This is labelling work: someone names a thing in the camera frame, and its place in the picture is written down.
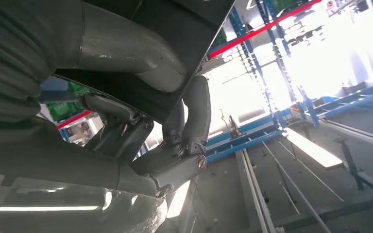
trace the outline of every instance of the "gray floor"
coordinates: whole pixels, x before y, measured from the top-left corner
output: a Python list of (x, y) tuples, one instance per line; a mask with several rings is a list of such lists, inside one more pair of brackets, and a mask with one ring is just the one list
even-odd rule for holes
[[(373, 133), (373, 113), (370, 112), (354, 111), (341, 115), (336, 121)], [(293, 129), (299, 133), (302, 132), (298, 126)], [(333, 141), (338, 136), (336, 131), (324, 127), (318, 129), (311, 127), (309, 133), (312, 140), (318, 145), (344, 159), (339, 144)], [(283, 144), (289, 145), (286, 139), (280, 138), (279, 140)], [(357, 167), (361, 167), (373, 177), (373, 145), (354, 139), (349, 139), (347, 144)], [(279, 144), (269, 142), (268, 146), (315, 208), (340, 203), (338, 198), (319, 183), (303, 166), (294, 161), (292, 156)], [(267, 154), (266, 150), (264, 153), (260, 147), (249, 148), (247, 151), (250, 160), (256, 166), (255, 175), (261, 190), (270, 200), (268, 208), (273, 221), (296, 215), (280, 185), (282, 180), (272, 157)], [(295, 148), (295, 152), (300, 160), (344, 200), (348, 201), (359, 196), (373, 194), (373, 190), (369, 188), (358, 191), (354, 178), (343, 168), (328, 171), (297, 148)], [(235, 233), (249, 228), (250, 223), (259, 228), (256, 216), (249, 219), (247, 215), (237, 160), (234, 156), (210, 165), (199, 176), (197, 185), (198, 189), (194, 195), (194, 212), (198, 213), (198, 217), (193, 229), (194, 233)], [(309, 214), (306, 205), (294, 188), (289, 185), (289, 189), (294, 199), (298, 201), (296, 206), (301, 214)], [(373, 209), (330, 220), (327, 225), (334, 233), (373, 233)], [(172, 219), (167, 221), (159, 232), (177, 232), (176, 226), (177, 220)], [(321, 230), (318, 226), (311, 225), (290, 232), (318, 233)]]

